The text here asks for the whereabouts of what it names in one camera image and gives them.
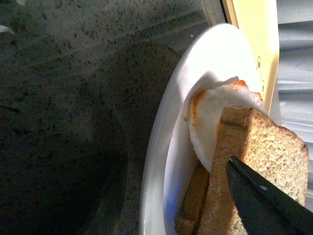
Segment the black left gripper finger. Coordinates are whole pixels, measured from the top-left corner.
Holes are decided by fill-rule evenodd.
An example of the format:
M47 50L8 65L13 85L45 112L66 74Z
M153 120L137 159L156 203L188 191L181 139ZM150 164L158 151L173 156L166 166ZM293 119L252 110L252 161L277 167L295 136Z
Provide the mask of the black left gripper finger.
M231 197L249 235L311 235L313 213L237 157L226 164Z

